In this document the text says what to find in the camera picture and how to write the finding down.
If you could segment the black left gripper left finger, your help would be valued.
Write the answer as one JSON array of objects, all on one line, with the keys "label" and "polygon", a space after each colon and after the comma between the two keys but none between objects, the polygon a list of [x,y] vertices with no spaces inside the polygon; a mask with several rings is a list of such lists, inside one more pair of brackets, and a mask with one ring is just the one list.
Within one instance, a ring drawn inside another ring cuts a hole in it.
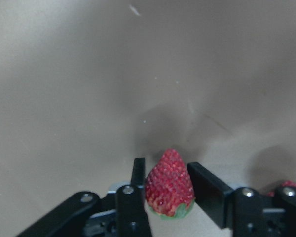
[{"label": "black left gripper left finger", "polygon": [[116,235],[118,237],[152,236],[145,211],[145,166],[145,158],[134,159],[130,184],[116,191]]}]

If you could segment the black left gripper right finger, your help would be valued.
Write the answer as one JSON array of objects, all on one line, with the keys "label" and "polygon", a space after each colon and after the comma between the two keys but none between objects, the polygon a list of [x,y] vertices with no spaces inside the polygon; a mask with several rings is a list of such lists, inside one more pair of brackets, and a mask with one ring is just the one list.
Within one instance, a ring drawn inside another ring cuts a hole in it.
[{"label": "black left gripper right finger", "polygon": [[197,162],[187,165],[195,202],[221,229],[233,237],[272,237],[274,230],[263,213],[263,197],[249,187],[232,188]]}]

